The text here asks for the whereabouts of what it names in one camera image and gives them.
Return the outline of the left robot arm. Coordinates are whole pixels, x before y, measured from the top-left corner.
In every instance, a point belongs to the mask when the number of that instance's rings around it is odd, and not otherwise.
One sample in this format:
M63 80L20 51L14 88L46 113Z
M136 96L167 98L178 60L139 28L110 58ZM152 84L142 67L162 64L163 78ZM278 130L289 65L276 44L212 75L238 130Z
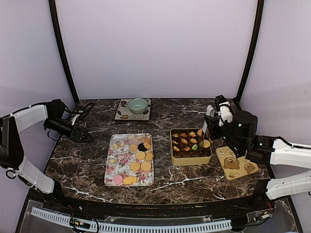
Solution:
M60 99L37 103L0 119L0 166L6 169L9 179L19 177L31 184L41 193L51 195L49 203L57 211L69 207L68 200L62 196L61 184L46 176L26 157L20 134L38 123L45 130L53 130L75 143L91 143L93 137L77 122L83 120L93 108L89 103L80 111L70 111Z

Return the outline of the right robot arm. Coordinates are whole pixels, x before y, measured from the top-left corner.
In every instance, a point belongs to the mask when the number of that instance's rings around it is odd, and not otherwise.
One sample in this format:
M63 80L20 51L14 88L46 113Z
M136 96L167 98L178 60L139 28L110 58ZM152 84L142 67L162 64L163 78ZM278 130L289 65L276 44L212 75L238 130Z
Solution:
M247 111L237 111L231 120L222 116L205 116L211 140L222 138L237 158L265 166L288 165L311 168L311 148L308 145L290 143L281 136L257 135L258 117ZM248 207L259 210L267 198L277 198L311 191L311 172L282 179L266 179L257 183L254 195L248 199Z

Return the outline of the green sandwich cookie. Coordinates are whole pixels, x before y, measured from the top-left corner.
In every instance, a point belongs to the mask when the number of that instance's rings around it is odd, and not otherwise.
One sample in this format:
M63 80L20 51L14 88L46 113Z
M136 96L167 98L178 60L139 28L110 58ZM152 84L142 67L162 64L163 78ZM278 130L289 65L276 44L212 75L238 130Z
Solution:
M197 151L198 150L198 145L197 144L193 145L191 149L194 150L194 151Z

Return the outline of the pink round sandwich cookie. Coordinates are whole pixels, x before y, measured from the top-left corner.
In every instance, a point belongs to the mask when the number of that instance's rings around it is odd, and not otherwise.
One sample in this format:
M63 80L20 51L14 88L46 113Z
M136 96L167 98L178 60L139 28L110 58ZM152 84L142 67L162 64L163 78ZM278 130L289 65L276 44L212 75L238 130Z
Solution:
M121 185L121 184L123 184L123 176L122 176L122 175L116 175L116 176L114 176L114 178L113 178L113 183L114 183L115 185Z

